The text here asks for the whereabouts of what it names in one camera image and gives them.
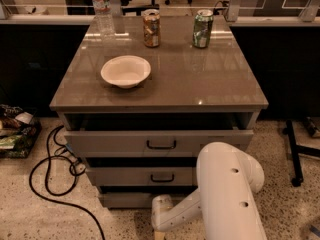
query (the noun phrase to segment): green can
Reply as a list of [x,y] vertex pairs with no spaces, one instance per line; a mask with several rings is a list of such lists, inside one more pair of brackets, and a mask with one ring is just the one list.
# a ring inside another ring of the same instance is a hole
[[199,10],[193,28],[193,45],[198,48],[206,48],[210,43],[213,24],[213,12],[211,10]]

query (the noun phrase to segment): gray countertop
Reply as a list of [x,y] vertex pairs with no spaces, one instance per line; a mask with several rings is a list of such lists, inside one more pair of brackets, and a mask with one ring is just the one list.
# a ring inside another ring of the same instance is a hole
[[[268,102],[223,17],[214,18],[210,46],[192,46],[194,18],[161,17],[161,44],[143,43],[142,17],[116,18],[124,34],[102,42],[95,20],[74,56],[50,107],[64,112],[241,112],[260,111]],[[131,89],[102,79],[109,59],[145,58],[149,77]]]

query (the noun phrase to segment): black metal stand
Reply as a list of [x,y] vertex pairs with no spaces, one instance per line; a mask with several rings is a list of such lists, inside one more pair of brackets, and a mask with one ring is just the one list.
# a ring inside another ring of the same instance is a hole
[[320,150],[316,148],[297,145],[292,121],[287,120],[286,125],[287,128],[283,130],[283,133],[287,134],[289,137],[292,161],[295,171],[295,177],[291,180],[291,183],[294,187],[299,187],[303,182],[303,173],[301,169],[299,153],[320,158]]

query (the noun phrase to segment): plastic bottle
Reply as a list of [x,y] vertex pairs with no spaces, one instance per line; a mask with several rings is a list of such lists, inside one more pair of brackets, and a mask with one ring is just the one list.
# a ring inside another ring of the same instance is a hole
[[114,36],[114,24],[109,0],[92,0],[98,28],[102,38]]

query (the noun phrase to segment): brown can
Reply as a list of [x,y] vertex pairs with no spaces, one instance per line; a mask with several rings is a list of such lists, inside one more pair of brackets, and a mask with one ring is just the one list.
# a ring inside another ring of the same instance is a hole
[[143,13],[144,44],[148,47],[160,45],[160,14],[158,10],[149,9]]

